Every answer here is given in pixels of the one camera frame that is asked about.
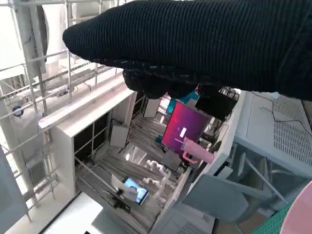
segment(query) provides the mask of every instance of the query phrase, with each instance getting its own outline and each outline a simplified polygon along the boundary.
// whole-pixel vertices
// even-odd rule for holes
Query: computer monitor
[[[237,101],[222,93],[216,93],[210,97],[200,97],[195,108],[221,121],[231,113]]]
[[[124,178],[123,183],[128,188],[133,189],[135,192],[137,192],[136,203],[141,205],[146,199],[149,192],[145,188],[139,186],[133,179],[128,176]]]
[[[181,150],[181,146],[184,138],[187,137],[197,142],[210,120],[210,116],[206,116],[181,102],[177,102],[161,143],[179,155],[183,155],[184,152]]]

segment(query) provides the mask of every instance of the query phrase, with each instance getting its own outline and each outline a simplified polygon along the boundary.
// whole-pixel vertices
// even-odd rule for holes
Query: vent grille
[[[312,167],[309,134],[287,122],[274,122],[274,147]]]
[[[190,222],[187,222],[177,234],[207,234]]]
[[[302,111],[297,103],[290,98],[280,96],[274,100],[274,113],[281,113],[290,120],[299,120],[304,123]]]

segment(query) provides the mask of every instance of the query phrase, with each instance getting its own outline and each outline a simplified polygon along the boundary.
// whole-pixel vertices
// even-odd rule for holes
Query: floor
[[[239,224],[239,227],[245,234],[250,234],[254,229],[259,227],[266,220],[267,217],[259,213],[255,213],[252,217],[250,217],[250,219]],[[239,232],[232,224],[216,221],[214,225],[213,234],[238,234],[238,233]]]

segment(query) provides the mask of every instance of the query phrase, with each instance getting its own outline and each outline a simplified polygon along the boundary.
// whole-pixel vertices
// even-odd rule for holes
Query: white wire shelving
[[[73,19],[72,16],[71,16],[71,8],[72,8],[72,4],[73,3],[98,2],[98,5],[99,5],[98,13],[101,14],[103,1],[106,1],[106,0],[36,0],[36,1],[33,0],[33,1],[27,1],[27,2],[21,2],[21,1],[17,2],[17,1],[13,0],[13,1],[8,1],[8,2],[1,1],[0,2],[0,7],[10,7],[12,9],[15,9],[17,7],[30,7],[30,6],[39,6],[39,5],[63,4],[64,7],[65,7],[65,15],[66,15],[66,18],[65,18],[66,19],[65,20],[66,27],[65,28],[68,28],[71,25],[72,22],[80,22],[82,20],[87,20],[87,19],[92,18],[92,17],[80,17],[80,18]],[[20,36],[22,29],[18,25],[17,25],[17,30],[19,31],[18,34]],[[38,104],[40,102],[43,103],[44,110],[45,110],[44,114],[46,115],[47,114],[46,113],[46,110],[47,110],[47,106],[46,105],[47,104],[46,104],[45,100],[48,99],[48,98],[54,97],[58,93],[63,92],[63,90],[62,89],[56,90],[56,91],[51,92],[51,93],[46,95],[45,94],[45,90],[44,90],[45,83],[50,81],[50,80],[53,80],[53,79],[55,79],[57,77],[60,77],[62,75],[67,75],[68,76],[68,78],[67,78],[67,91],[68,91],[68,96],[69,96],[69,102],[71,102],[72,101],[72,92],[74,90],[74,87],[76,87],[79,84],[79,82],[77,82],[77,80],[74,80],[74,81],[72,80],[72,72],[74,70],[76,70],[76,69],[79,69],[79,68],[81,68],[83,66],[86,66],[86,65],[90,64],[89,62],[87,62],[85,64],[79,65],[78,67],[72,68],[72,66],[71,66],[71,53],[70,53],[69,50],[62,50],[62,51],[59,51],[59,52],[56,52],[56,53],[53,53],[53,54],[49,54],[49,55],[45,55],[45,56],[42,56],[42,57],[28,59],[27,50],[25,48],[24,43],[21,43],[21,49],[22,49],[22,55],[23,55],[24,62],[23,63],[18,63],[18,64],[13,65],[13,66],[9,66],[9,67],[6,67],[6,68],[2,68],[2,69],[0,69],[0,72],[21,66],[21,67],[24,68],[24,71],[25,71],[24,72],[24,76],[25,76],[25,79],[28,81],[28,85],[26,85],[26,86],[24,86],[24,87],[22,87],[20,89],[13,90],[12,92],[10,92],[8,94],[3,95],[2,97],[0,97],[0,101],[5,101],[7,98],[14,97],[16,94],[21,93],[21,92],[23,92],[25,90],[29,90],[30,91],[31,101],[26,103],[25,105],[21,106],[19,109],[15,110],[15,111],[11,111],[11,112],[9,112],[6,115],[1,116],[0,117],[0,121],[4,121],[4,120],[10,118],[11,116],[15,115],[16,113],[19,113],[20,111],[25,110],[25,109],[30,108],[30,107],[34,108],[35,113],[37,114],[38,113]],[[37,81],[37,82],[33,82],[32,81],[32,78],[30,76],[30,68],[29,68],[30,64],[32,64],[34,62],[38,62],[38,61],[44,61],[44,59],[46,59],[46,58],[54,57],[54,56],[61,55],[61,54],[66,54],[66,56],[67,56],[67,71],[66,72],[59,73],[56,76],[53,76],[51,78],[44,79],[44,80],[42,80],[42,78],[40,78],[39,81]],[[95,64],[95,69],[92,71],[92,75],[88,76],[87,78],[81,78],[81,81],[85,82],[86,80],[95,77],[95,88],[96,88],[97,84],[98,84],[98,74],[99,74],[98,69],[99,69],[98,64]],[[39,86],[40,87],[40,91],[41,91],[41,94],[42,94],[41,97],[36,98],[36,94],[35,94],[35,91],[34,91],[34,86]],[[27,140],[25,140],[25,141],[21,142],[20,144],[16,145],[14,148],[7,149],[6,152],[5,152],[5,155],[6,156],[10,155],[14,151],[20,149],[26,143],[34,140],[37,137],[41,137],[42,135],[43,135],[43,138],[44,138],[44,142],[46,144],[51,144],[51,142],[47,141],[44,133],[49,133],[49,131],[50,131],[50,129],[52,127],[54,127],[54,126],[51,125],[48,128],[46,128],[46,129],[44,129],[42,131],[39,131],[37,134],[33,135],[32,137],[28,138]],[[95,136],[93,134],[92,135],[92,144],[93,144],[94,138],[95,138]],[[55,188],[55,186],[58,183],[58,177],[57,177],[57,174],[56,174],[57,168],[53,168],[52,167],[53,164],[51,162],[51,157],[49,155],[49,152],[46,153],[43,150],[42,151],[42,155],[43,155],[43,160],[46,163],[47,175],[41,181],[42,182],[41,187],[38,187],[38,188],[33,187],[32,190],[34,190],[34,193],[26,193],[24,195],[25,202],[29,199],[29,197],[37,195],[38,193],[42,192],[43,187],[50,186],[50,189],[46,193],[41,195],[39,197],[39,199],[35,199],[35,201],[28,208],[28,210],[31,210],[33,207],[35,207],[36,204],[39,203],[48,194],[52,193],[53,196],[54,196],[54,188]],[[15,179],[19,178],[21,175],[26,174],[26,173],[27,173],[26,170],[23,170],[23,169],[19,168],[19,172],[18,172],[17,175],[15,175]]]

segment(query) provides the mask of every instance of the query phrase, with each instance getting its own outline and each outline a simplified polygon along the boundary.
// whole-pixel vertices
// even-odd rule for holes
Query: gray panel
[[[0,233],[5,233],[27,212],[26,203],[0,147]]]

